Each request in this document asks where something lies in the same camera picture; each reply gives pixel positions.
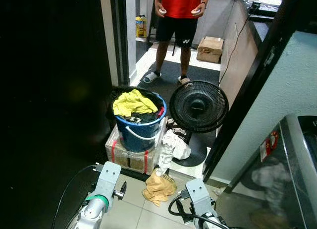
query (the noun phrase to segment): yellow cloth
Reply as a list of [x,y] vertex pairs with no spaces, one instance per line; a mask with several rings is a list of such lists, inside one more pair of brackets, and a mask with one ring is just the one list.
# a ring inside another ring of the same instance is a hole
[[155,171],[145,181],[147,188],[143,190],[143,196],[159,207],[160,201],[166,202],[169,195],[173,195],[177,186],[175,181],[166,174],[158,177]]
[[144,97],[139,90],[123,93],[113,102],[114,115],[131,116],[131,113],[150,114],[156,113],[158,108],[154,103]]

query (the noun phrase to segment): cardboard box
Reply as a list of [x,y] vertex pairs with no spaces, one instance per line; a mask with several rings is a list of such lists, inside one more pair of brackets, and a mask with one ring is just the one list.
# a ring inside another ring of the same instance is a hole
[[218,63],[222,54],[223,39],[204,37],[199,43],[197,59]]
[[161,133],[155,140],[153,147],[145,152],[131,152],[127,151],[120,142],[119,131],[117,125],[112,130],[105,148],[108,160],[114,162],[121,167],[151,175],[154,167],[159,162],[160,145],[165,134],[166,118],[161,120]]

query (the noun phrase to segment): red tape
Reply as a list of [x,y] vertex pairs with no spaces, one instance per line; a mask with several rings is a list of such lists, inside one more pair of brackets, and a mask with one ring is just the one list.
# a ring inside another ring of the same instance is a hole
[[148,153],[149,150],[146,150],[144,154],[144,173],[147,173],[148,170]]
[[116,144],[117,144],[117,141],[115,140],[112,144],[112,147],[111,147],[111,158],[112,158],[113,163],[114,163],[114,147]]

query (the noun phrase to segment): man's hand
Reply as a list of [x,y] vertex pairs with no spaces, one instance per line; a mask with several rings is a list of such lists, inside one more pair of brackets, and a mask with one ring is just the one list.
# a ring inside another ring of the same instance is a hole
[[200,5],[198,5],[194,11],[200,10],[200,12],[193,14],[194,17],[201,17],[204,15],[206,9],[206,5],[202,2]]
[[165,10],[165,8],[163,8],[163,5],[160,2],[156,2],[155,3],[155,13],[156,13],[156,15],[159,16],[159,17],[164,17],[164,15],[159,12],[159,9]]

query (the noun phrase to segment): fan grille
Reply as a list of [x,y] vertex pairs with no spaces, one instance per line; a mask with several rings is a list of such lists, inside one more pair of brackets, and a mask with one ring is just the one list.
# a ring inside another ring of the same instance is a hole
[[170,113],[182,128],[196,133],[221,126],[229,111],[225,93],[217,86],[204,82],[188,82],[173,93]]

